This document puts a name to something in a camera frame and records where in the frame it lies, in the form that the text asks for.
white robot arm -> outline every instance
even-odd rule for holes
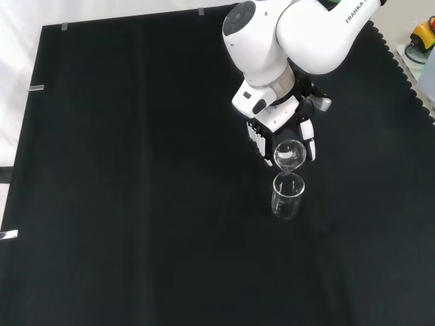
[[[249,137],[269,165],[271,149],[264,148],[265,138],[297,115],[301,99],[310,100],[321,111],[331,103],[329,98],[312,94],[296,96],[301,85],[287,58],[310,74],[331,72],[385,2],[342,0],[329,12],[317,0],[254,0],[238,4],[227,15],[222,27],[224,42],[245,77],[232,103],[248,119]],[[299,133],[314,160],[311,121],[301,114],[299,120]]]

yellow object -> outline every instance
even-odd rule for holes
[[[433,20],[432,22],[424,22],[423,24],[419,24],[411,35],[411,39],[419,39],[423,43],[419,44],[420,50],[422,52],[427,52],[435,46],[435,34],[433,34],[432,30],[430,29],[429,23],[433,23]]]

white backdrop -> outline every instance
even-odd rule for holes
[[[0,0],[0,166],[14,165],[41,27],[237,0]]]

black tablecloth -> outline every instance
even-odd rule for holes
[[[434,128],[369,23],[314,81],[291,223],[231,106],[231,7],[42,30],[0,244],[0,325],[432,325]]]

glass cup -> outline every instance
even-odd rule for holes
[[[307,158],[307,150],[300,141],[286,139],[275,148],[273,159],[282,171],[292,172]]]
[[[272,212],[280,219],[292,219],[299,211],[304,180],[294,173],[283,171],[273,180]]]

